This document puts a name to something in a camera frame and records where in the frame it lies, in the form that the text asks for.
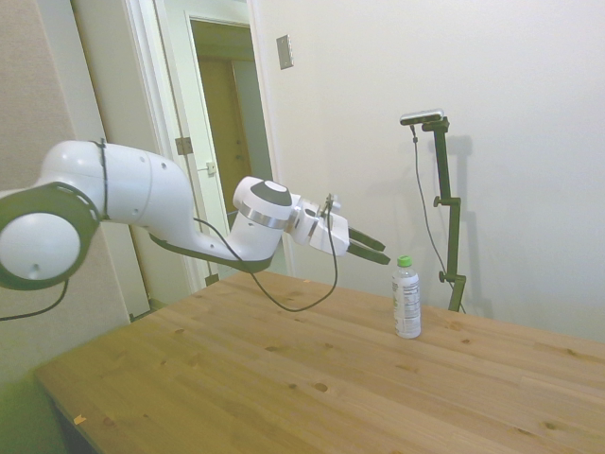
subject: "light switch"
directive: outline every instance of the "light switch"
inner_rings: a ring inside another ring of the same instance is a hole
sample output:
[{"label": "light switch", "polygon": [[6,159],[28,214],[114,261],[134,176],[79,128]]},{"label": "light switch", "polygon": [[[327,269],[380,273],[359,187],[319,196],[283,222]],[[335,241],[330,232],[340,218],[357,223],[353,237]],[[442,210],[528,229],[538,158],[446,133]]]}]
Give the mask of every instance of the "light switch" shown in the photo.
[{"label": "light switch", "polygon": [[290,35],[285,35],[277,39],[277,54],[279,55],[280,66],[282,69],[291,68],[294,66]]}]

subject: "black cable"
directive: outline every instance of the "black cable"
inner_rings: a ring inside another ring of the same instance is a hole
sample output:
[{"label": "black cable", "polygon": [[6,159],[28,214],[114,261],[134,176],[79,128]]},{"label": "black cable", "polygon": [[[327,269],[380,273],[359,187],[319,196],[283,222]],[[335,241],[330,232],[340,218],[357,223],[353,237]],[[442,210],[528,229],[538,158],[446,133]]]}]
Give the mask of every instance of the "black cable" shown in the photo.
[{"label": "black cable", "polygon": [[28,314],[12,315],[10,317],[0,317],[0,322],[6,322],[8,320],[25,319],[27,317],[34,317],[36,315],[44,314],[45,312],[48,312],[50,309],[57,307],[59,305],[59,303],[61,301],[63,301],[63,298],[65,297],[65,293],[67,293],[67,284],[68,283],[69,283],[69,279],[66,279],[65,283],[63,284],[63,291],[60,293],[59,299],[55,303],[53,303],[51,306],[47,307],[46,309],[38,310],[37,312],[30,312]]},{"label": "black cable", "polygon": [[265,296],[267,296],[273,303],[275,303],[277,306],[279,306],[281,309],[287,311],[287,312],[303,312],[304,310],[310,309],[311,307],[317,306],[319,303],[321,303],[322,301],[324,301],[325,299],[327,299],[332,292],[334,292],[335,288],[337,287],[337,282],[338,282],[338,265],[337,265],[337,253],[336,250],[334,249],[334,241],[332,239],[332,226],[330,225],[330,213],[332,212],[332,203],[329,202],[328,203],[328,216],[327,216],[327,224],[328,224],[328,238],[330,239],[330,247],[332,248],[332,258],[334,259],[334,284],[332,285],[332,288],[330,288],[330,291],[328,291],[324,296],[322,296],[321,298],[319,298],[315,303],[310,304],[309,306],[305,306],[305,307],[301,307],[298,309],[293,309],[291,307],[286,307],[284,305],[282,305],[279,301],[277,301],[275,298],[273,298],[263,287],[263,285],[258,281],[258,279],[256,278],[256,276],[254,275],[253,272],[250,271],[250,269],[248,268],[248,264],[232,249],[232,247],[229,245],[229,243],[227,243],[227,240],[223,237],[223,235],[220,234],[220,232],[215,228],[214,225],[212,225],[210,222],[207,222],[203,219],[199,219],[199,218],[194,218],[194,220],[196,220],[197,222],[201,222],[204,225],[207,225],[208,227],[210,227],[220,238],[220,240],[225,244],[225,246],[227,247],[227,249],[233,254],[233,256],[235,258],[237,258],[237,260],[239,260],[240,262],[242,262],[244,268],[246,269],[246,272],[250,274],[250,276],[252,276],[252,279],[254,279],[254,282],[256,283],[256,285],[263,291],[263,293],[265,293]]},{"label": "black cable", "polygon": [[101,165],[103,166],[103,215],[104,219],[109,219],[110,217],[107,214],[107,206],[108,206],[108,193],[109,193],[109,184],[107,181],[107,161],[105,159],[105,147],[107,143],[105,139],[101,138],[101,143],[97,143],[92,141],[98,148],[101,150]]},{"label": "black cable", "polygon": [[[418,171],[418,137],[416,137],[416,130],[414,129],[414,125],[409,125],[409,128],[412,130],[412,135],[414,137],[413,142],[414,142],[414,154],[416,156],[416,181],[418,182],[418,190],[420,191],[420,198],[423,201],[424,224],[426,225],[426,231],[428,232],[428,237],[431,240],[431,245],[433,245],[433,251],[435,251],[437,258],[439,259],[439,263],[441,263],[441,269],[443,270],[443,274],[446,274],[447,271],[445,270],[445,265],[443,265],[443,260],[441,259],[441,255],[439,254],[439,251],[437,250],[437,246],[435,246],[435,241],[433,240],[433,234],[431,234],[431,229],[428,226],[428,215],[426,214],[426,203],[424,202],[423,186],[420,183],[420,173]],[[453,290],[454,285],[449,281],[446,281],[446,282],[450,285],[450,287]],[[462,309],[462,312],[464,312],[466,314],[466,310],[464,309],[462,302],[460,302],[460,308]]]}]

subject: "white wall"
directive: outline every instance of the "white wall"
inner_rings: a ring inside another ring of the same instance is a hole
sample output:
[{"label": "white wall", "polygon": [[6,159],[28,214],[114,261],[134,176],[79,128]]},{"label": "white wall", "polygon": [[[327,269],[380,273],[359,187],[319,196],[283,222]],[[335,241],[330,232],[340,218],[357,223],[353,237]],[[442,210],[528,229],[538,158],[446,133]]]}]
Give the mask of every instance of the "white wall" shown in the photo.
[{"label": "white wall", "polygon": [[[409,253],[427,304],[448,287],[424,230],[401,114],[441,107],[452,193],[463,198],[459,272],[471,313],[605,341],[605,4],[253,0],[274,172],[353,226]],[[289,33],[294,67],[276,38]],[[446,251],[432,137],[420,135],[429,219]],[[394,266],[340,260],[344,287],[389,294]],[[296,273],[331,281],[329,257]]]}]

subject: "wooden table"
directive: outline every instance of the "wooden table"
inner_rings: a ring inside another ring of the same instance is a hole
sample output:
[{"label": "wooden table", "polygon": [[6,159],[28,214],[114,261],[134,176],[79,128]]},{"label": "wooden table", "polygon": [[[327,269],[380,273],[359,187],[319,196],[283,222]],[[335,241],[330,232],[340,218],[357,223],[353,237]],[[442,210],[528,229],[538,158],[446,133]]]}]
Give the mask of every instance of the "wooden table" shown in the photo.
[{"label": "wooden table", "polygon": [[[329,288],[260,279],[292,306]],[[429,306],[404,340],[389,298],[290,314],[243,273],[37,377],[102,453],[605,453],[605,344]]]}]

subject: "water bottle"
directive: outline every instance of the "water bottle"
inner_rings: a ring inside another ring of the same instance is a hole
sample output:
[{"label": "water bottle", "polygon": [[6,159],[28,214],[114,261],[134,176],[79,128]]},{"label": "water bottle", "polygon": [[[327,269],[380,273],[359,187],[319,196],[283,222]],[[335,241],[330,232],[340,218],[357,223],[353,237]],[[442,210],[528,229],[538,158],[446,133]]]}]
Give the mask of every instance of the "water bottle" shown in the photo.
[{"label": "water bottle", "polygon": [[395,330],[402,338],[420,336],[420,286],[418,274],[411,268],[412,258],[402,255],[393,273],[393,304]]}]

